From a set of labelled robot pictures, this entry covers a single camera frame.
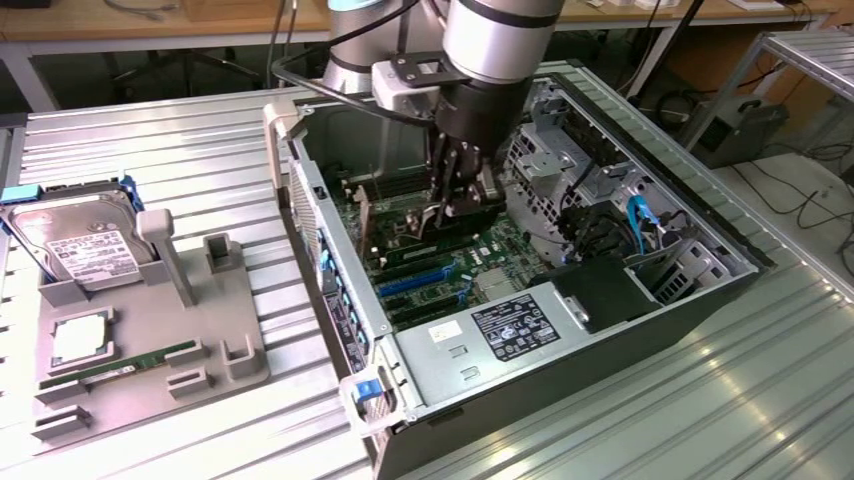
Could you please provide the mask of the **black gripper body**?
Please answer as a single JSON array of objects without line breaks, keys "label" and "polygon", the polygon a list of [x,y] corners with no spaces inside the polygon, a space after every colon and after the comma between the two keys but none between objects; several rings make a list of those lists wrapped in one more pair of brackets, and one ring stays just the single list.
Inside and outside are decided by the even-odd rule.
[{"label": "black gripper body", "polygon": [[444,85],[435,125],[453,139],[496,152],[520,122],[533,79],[512,84],[480,80]]}]

